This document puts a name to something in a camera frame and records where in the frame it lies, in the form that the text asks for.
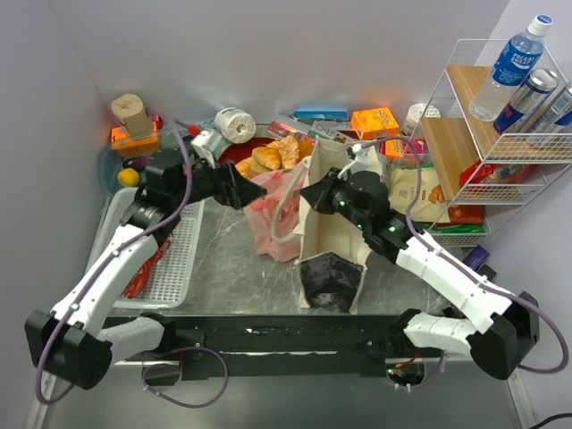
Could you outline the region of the Pocari Sweat water bottle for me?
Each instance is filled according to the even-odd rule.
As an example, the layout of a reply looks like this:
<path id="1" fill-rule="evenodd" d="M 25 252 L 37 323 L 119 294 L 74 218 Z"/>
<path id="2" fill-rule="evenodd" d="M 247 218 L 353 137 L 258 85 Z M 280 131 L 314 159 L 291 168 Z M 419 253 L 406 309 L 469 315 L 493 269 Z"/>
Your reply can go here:
<path id="1" fill-rule="evenodd" d="M 526 30 L 513 36 L 500 51 L 490 74 L 469 105 L 481 122 L 493 122 L 544 53 L 544 37 L 553 20 L 536 15 Z"/>

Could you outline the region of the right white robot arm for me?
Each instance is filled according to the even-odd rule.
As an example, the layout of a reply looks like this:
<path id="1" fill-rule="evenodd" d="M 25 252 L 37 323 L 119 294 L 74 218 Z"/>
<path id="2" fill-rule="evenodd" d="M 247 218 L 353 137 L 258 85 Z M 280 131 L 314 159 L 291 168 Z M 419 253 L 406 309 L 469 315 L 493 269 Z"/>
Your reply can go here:
<path id="1" fill-rule="evenodd" d="M 429 233 L 409 227 L 405 216 L 391 209 L 377 173 L 344 174 L 333 167 L 300 195 L 319 214 L 341 215 L 371 250 L 428 283 L 460 311 L 460 318 L 407 311 L 397 327 L 416 348 L 470 356 L 489 376 L 506 380 L 539 340 L 537 300 L 494 285 Z"/>

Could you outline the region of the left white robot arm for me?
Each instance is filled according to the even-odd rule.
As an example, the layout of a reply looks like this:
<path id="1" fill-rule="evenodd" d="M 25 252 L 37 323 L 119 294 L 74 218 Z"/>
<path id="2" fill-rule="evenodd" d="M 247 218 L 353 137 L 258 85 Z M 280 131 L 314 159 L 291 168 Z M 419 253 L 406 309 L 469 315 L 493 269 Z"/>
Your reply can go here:
<path id="1" fill-rule="evenodd" d="M 37 375 L 50 373 L 89 390 L 118 361 L 173 349 L 176 324 L 158 314 L 144 313 L 132 322 L 105 328 L 115 301 L 172 235 L 187 205 L 213 198 L 222 206 L 241 209 L 265 193 L 232 162 L 191 162 L 187 154 L 173 149 L 154 153 L 145 180 L 99 259 L 48 313 L 34 311 L 26 320 Z"/>

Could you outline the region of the Red Bull can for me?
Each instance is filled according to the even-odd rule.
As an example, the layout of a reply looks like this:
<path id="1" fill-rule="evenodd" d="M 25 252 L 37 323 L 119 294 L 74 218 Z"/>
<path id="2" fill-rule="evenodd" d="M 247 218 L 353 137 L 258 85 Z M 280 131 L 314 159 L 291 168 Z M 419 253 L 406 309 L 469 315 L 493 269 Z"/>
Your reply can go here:
<path id="1" fill-rule="evenodd" d="M 493 122 L 498 134 L 519 132 L 559 84 L 550 69 L 531 71 Z"/>

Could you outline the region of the pink plastic grocery bag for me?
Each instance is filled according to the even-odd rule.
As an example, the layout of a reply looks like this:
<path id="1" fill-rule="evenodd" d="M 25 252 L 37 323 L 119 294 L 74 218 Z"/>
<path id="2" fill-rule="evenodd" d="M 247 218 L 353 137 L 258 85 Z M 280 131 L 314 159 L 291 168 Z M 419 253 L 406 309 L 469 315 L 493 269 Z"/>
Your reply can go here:
<path id="1" fill-rule="evenodd" d="M 276 242 L 272 235 L 273 216 L 285 195 L 287 188 L 301 172 L 292 192 L 285 199 L 275 226 L 275 236 L 281 238 L 293 232 L 299 223 L 299 190 L 305 179 L 306 170 L 298 165 L 293 170 L 264 172 L 252 181 L 264 187 L 266 195 L 244 209 L 248 226 L 254 239 L 258 255 L 268 255 L 278 262 L 288 262 L 300 254 L 300 238 L 295 236 L 285 243 Z"/>

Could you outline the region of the beige canvas tote bag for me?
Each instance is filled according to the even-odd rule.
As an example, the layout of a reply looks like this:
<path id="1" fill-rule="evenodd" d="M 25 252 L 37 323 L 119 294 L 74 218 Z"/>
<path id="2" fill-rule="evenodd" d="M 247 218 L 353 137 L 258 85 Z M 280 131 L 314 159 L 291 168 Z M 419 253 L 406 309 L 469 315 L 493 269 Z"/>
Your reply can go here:
<path id="1" fill-rule="evenodd" d="M 341 169 L 349 164 L 351 146 L 317 137 L 302 188 L 320 181 L 331 167 Z M 380 160 L 374 147 L 366 153 L 370 164 L 351 167 L 350 171 L 376 172 L 381 182 L 388 185 L 390 167 L 385 157 Z M 318 214 L 301 197 L 300 190 L 299 224 L 294 233 L 300 237 L 299 306 L 356 315 L 367 272 L 366 260 L 372 253 L 361 231 L 339 214 Z"/>

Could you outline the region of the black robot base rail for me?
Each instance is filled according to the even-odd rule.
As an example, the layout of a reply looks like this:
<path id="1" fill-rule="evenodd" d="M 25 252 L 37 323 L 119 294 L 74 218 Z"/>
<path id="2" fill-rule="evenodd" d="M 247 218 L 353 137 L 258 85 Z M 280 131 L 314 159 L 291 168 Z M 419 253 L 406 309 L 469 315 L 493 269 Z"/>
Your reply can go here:
<path id="1" fill-rule="evenodd" d="M 131 361 L 180 363 L 185 381 L 233 376 L 359 374 L 383 377 L 390 361 L 436 358 L 399 333 L 391 315 L 173 315 L 175 343 Z M 227 364 L 226 371 L 221 364 Z"/>

